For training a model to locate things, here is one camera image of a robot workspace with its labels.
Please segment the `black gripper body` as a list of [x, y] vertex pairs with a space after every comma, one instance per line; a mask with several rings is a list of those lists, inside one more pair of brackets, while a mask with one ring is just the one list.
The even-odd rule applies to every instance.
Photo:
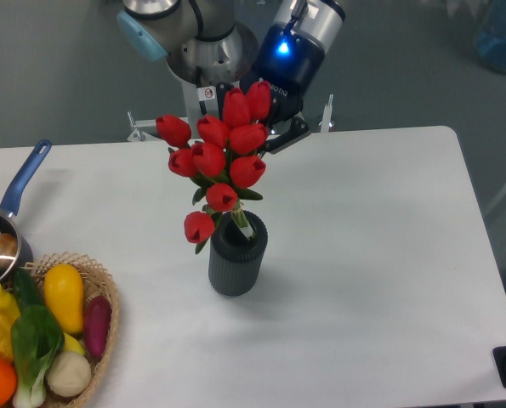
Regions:
[[246, 92], [259, 80], [269, 82], [271, 96], [278, 101], [271, 123], [284, 122], [303, 109], [305, 93], [323, 60], [324, 50], [317, 43], [273, 25], [240, 87]]

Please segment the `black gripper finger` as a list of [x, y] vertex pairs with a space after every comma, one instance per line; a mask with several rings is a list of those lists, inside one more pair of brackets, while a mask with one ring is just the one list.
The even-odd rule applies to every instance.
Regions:
[[238, 123], [241, 107], [241, 89], [229, 83], [221, 82], [217, 85], [219, 118], [224, 123]]
[[274, 139], [267, 140], [264, 144], [263, 152], [276, 154], [285, 150], [289, 146], [307, 138], [311, 134], [310, 127], [304, 118], [295, 116], [291, 122], [289, 129]]

